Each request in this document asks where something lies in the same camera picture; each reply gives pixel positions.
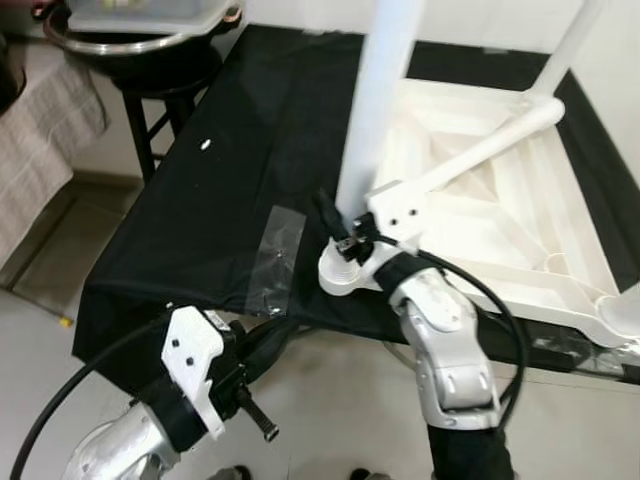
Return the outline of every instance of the plastic lid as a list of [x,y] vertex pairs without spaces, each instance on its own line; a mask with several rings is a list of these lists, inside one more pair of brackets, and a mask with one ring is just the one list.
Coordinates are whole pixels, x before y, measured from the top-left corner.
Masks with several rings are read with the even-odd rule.
[[198,36],[209,33],[234,0],[76,0],[69,29],[78,32]]

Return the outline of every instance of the yellow object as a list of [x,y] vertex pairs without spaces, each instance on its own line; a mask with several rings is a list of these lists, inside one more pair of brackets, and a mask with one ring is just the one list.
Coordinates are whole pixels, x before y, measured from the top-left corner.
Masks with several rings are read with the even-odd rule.
[[71,320],[69,317],[60,317],[58,323],[64,328],[71,328],[73,326],[73,320]]

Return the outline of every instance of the white plastic rod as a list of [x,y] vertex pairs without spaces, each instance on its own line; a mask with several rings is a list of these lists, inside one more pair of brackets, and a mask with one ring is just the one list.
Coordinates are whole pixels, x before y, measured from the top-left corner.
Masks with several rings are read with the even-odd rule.
[[378,171],[395,87],[407,73],[427,0],[378,0],[364,41],[336,206],[348,226],[364,213]]
[[557,98],[542,100],[538,105],[519,117],[508,120],[488,137],[457,157],[441,163],[433,170],[410,183],[419,183],[419,189],[430,192],[441,187],[458,175],[477,167],[521,140],[536,132],[549,128],[562,119],[564,104]]
[[603,7],[602,0],[583,0],[582,7],[566,31],[560,45],[549,57],[538,79],[531,87],[536,94],[553,95],[560,82],[569,71],[571,62],[584,43],[591,27],[598,19]]

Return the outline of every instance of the beige cloth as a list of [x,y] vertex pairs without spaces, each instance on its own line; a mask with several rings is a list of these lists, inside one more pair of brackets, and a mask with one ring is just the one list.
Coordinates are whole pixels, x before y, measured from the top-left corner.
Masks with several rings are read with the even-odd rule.
[[69,160],[107,128],[89,73],[45,43],[15,47],[27,85],[0,116],[0,268],[73,172]]

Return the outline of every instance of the black stool leg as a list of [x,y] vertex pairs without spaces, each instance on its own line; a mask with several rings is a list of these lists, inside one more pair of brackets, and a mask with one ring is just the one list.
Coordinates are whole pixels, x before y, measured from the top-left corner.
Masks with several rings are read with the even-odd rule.
[[196,109],[196,104],[193,98],[190,97],[165,100],[164,103],[167,107],[167,113],[169,114],[171,130],[173,130],[174,137],[177,137]]
[[133,143],[138,153],[142,178],[146,184],[149,183],[149,180],[151,180],[151,177],[155,173],[156,165],[153,160],[151,142],[147,133],[147,121],[144,118],[142,99],[136,95],[127,93],[123,93],[122,96],[124,98],[124,106],[127,109],[127,116],[129,117]]

